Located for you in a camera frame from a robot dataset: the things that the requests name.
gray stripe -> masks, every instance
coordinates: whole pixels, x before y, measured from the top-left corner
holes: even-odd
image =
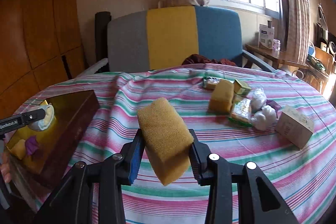
[[[108,25],[110,71],[148,71],[147,11],[113,19]]]

sponge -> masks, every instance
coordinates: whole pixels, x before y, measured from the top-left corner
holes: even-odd
[[[139,109],[138,120],[149,162],[166,186],[177,180],[189,167],[189,148],[194,138],[165,98]]]
[[[26,156],[25,140],[19,140],[9,152],[16,156],[19,160],[22,160]]]
[[[229,113],[234,96],[234,85],[228,80],[221,80],[211,94],[209,109],[218,113]]]

box on table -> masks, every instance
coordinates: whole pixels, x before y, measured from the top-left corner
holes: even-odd
[[[234,86],[235,86],[235,93],[237,95],[246,96],[251,91],[251,87],[248,85],[248,83],[244,81],[236,79],[234,82]]]
[[[314,123],[304,114],[286,105],[275,130],[302,149],[314,132]]]
[[[203,87],[208,90],[214,90],[217,84],[223,80],[223,78],[207,76],[203,79]]]
[[[274,40],[274,27],[268,27],[267,25],[259,25],[259,40],[258,47],[265,47],[268,49],[273,48]]]
[[[55,110],[55,119],[49,128],[33,131],[28,126],[19,128],[11,137],[11,149],[21,139],[36,136],[39,150],[18,162],[30,172],[33,179],[52,190],[61,181],[86,128],[99,108],[93,90],[85,90],[46,99]]]

blue gripper pad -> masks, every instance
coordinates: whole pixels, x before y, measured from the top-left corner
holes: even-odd
[[[138,142],[131,160],[131,171],[128,176],[128,180],[131,184],[133,184],[134,180],[138,176],[143,150],[144,143]]]

window frame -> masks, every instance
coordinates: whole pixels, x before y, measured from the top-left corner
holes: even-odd
[[[209,6],[249,10],[249,11],[252,11],[258,14],[267,15],[267,16],[271,16],[273,18],[279,19],[280,17],[279,12],[267,9],[265,5],[265,0],[263,0],[263,3],[264,3],[264,7],[252,4],[251,0],[249,0],[249,2],[243,2],[239,0],[210,0]]]

